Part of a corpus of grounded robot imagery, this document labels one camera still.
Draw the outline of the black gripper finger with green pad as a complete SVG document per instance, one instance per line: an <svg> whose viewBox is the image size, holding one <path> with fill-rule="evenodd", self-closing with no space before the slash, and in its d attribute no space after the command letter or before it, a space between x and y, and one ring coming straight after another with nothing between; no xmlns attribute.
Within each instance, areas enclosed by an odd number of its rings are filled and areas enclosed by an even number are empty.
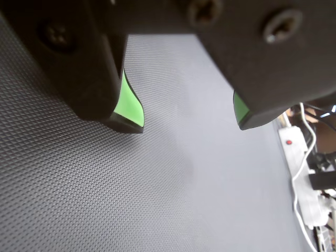
<svg viewBox="0 0 336 252"><path fill-rule="evenodd" d="M88 1L1 1L1 12L63 101L82 120L143 132L143 107Z"/></svg>
<svg viewBox="0 0 336 252"><path fill-rule="evenodd" d="M126 1L125 15L132 34L195 34L243 130L335 93L335 1Z"/></svg>

